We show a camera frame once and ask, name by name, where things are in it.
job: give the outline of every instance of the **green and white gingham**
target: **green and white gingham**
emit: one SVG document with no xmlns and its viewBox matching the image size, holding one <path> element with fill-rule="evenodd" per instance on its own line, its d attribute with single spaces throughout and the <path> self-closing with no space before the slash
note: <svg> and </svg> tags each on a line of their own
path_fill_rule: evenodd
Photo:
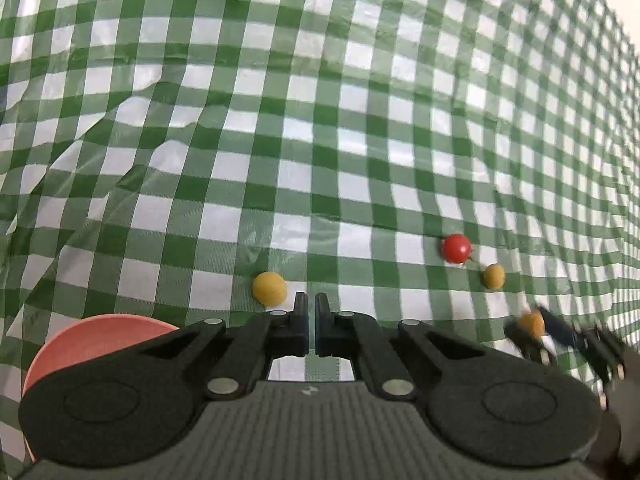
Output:
<svg viewBox="0 0 640 480">
<path fill-rule="evenodd" d="M 286 308 L 322 291 L 513 350 L 505 316 L 539 301 L 637 342 L 638 101 L 603 0 L 0 0 L 0 477 L 58 330 L 242 323 L 262 270 Z M 455 232 L 503 290 L 442 260 Z"/>
</svg>

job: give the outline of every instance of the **orange ball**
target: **orange ball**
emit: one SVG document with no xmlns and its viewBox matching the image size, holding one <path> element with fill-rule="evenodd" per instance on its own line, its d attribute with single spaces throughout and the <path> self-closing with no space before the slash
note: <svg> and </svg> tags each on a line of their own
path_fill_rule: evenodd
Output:
<svg viewBox="0 0 640 480">
<path fill-rule="evenodd" d="M 542 337 L 545 335 L 545 320 L 542 319 L 542 314 L 540 314 L 538 310 L 523 314 L 518 322 L 533 337 Z"/>
</svg>

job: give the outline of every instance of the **round black cover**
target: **round black cover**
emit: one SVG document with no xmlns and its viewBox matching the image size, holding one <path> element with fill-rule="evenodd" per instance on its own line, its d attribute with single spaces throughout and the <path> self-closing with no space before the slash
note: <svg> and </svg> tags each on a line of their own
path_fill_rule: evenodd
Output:
<svg viewBox="0 0 640 480">
<path fill-rule="evenodd" d="M 450 362 L 428 417 L 457 448 L 484 462 L 536 467 L 584 456 L 601 409 L 579 381 L 510 356 Z"/>
</svg>

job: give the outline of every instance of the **foam ball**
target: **foam ball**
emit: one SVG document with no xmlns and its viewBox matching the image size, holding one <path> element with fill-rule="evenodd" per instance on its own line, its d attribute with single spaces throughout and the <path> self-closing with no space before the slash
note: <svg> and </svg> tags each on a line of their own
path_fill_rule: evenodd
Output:
<svg viewBox="0 0 640 480">
<path fill-rule="evenodd" d="M 482 272 L 482 281 L 486 288 L 498 290 L 504 285 L 506 274 L 500 264 L 491 264 Z"/>
<path fill-rule="evenodd" d="M 264 306 L 278 306 L 287 299 L 287 282 L 277 272 L 263 272 L 254 279 L 253 292 Z"/>
<path fill-rule="evenodd" d="M 545 335 L 545 320 L 539 310 L 527 312 L 523 314 L 518 323 L 524 327 L 533 337 L 542 337 Z"/>
</svg>

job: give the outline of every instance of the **white logo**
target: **white logo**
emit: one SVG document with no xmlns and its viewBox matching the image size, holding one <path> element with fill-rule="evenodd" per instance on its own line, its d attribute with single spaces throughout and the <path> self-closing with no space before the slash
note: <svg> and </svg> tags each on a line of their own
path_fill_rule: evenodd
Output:
<svg viewBox="0 0 640 480">
<path fill-rule="evenodd" d="M 300 391 L 307 397 L 311 397 L 317 394 L 320 390 L 318 390 L 315 386 L 307 386 L 306 388 L 302 388 L 302 390 Z"/>
</svg>

